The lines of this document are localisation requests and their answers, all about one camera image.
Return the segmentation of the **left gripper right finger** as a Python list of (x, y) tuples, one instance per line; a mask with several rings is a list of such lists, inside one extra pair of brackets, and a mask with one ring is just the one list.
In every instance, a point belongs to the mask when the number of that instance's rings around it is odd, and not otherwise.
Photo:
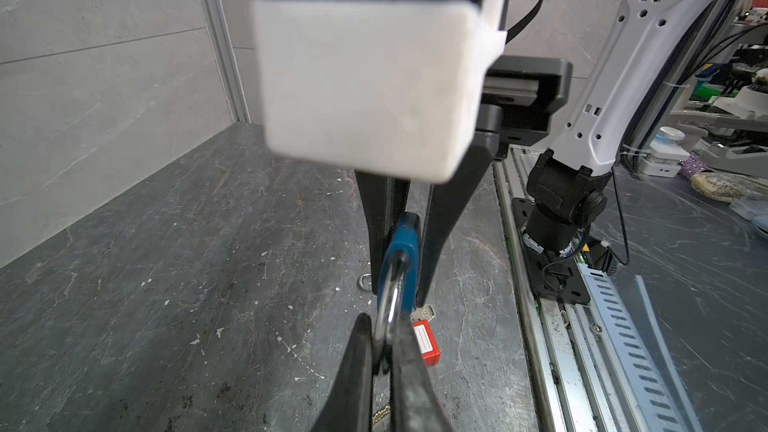
[(452, 431), (424, 363), (409, 320), (395, 325), (390, 353), (390, 406), (393, 431)]

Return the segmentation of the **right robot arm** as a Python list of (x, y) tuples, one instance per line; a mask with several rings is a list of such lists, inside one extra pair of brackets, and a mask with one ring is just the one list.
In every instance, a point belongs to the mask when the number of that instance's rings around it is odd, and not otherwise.
[[(575, 257), (604, 210), (628, 127), (666, 78), (681, 78), (724, 26), (736, 0), (621, 0), (616, 21), (564, 130), (537, 159), (534, 204), (520, 232), (532, 292), (564, 303), (590, 300)], [(424, 216), (406, 211), (406, 180), (358, 173), (369, 232), (371, 286), (383, 308), (412, 311), (426, 299), (440, 254), (491, 164), (509, 145), (544, 133), (561, 101), (565, 72), (546, 60), (501, 58), (494, 78), (533, 78), (527, 107), (483, 95), (474, 137), (453, 177), (431, 188)]]

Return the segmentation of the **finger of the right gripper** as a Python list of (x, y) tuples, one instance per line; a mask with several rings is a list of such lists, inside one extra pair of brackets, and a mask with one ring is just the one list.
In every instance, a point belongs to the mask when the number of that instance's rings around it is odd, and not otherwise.
[(371, 286), (378, 293), (384, 255), (400, 215), (405, 211), (410, 180), (356, 170), (369, 240)]

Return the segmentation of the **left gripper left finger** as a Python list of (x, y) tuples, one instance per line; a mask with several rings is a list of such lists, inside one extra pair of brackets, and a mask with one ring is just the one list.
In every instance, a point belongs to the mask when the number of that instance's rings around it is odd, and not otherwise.
[(367, 432), (372, 427), (372, 321), (357, 316), (328, 398), (311, 431)]

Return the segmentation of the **blue padlock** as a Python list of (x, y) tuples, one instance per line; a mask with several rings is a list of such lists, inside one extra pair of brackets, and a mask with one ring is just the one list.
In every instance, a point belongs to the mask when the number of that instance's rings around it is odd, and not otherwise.
[(374, 344), (383, 349), (393, 337), (397, 317), (416, 308), (420, 265), (420, 217), (404, 212), (397, 221), (380, 269)]

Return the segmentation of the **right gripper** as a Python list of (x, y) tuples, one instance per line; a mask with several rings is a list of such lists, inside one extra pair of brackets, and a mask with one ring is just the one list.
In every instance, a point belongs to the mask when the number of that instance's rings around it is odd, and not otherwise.
[(485, 75), (476, 131), (453, 177), (430, 188), (415, 304), (423, 306), (443, 247), (502, 143), (532, 146), (550, 133), (567, 104), (573, 65), (564, 59), (498, 58)]

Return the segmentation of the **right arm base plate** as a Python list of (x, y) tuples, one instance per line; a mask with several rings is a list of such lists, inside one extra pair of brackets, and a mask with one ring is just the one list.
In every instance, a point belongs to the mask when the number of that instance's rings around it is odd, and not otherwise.
[(537, 298), (563, 304), (588, 305), (591, 296), (577, 265), (576, 253), (567, 257), (567, 254), (560, 252), (537, 252), (526, 245), (523, 239), (523, 221), (531, 216), (534, 207), (525, 199), (515, 198), (512, 210), (515, 222), (521, 226), (518, 235), (532, 294)]

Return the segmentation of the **red padlock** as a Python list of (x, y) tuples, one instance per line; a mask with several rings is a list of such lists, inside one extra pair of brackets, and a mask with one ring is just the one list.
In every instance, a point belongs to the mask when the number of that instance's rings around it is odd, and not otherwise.
[(430, 323), (427, 320), (415, 322), (413, 329), (426, 366), (432, 367), (437, 365), (441, 359), (441, 350)]

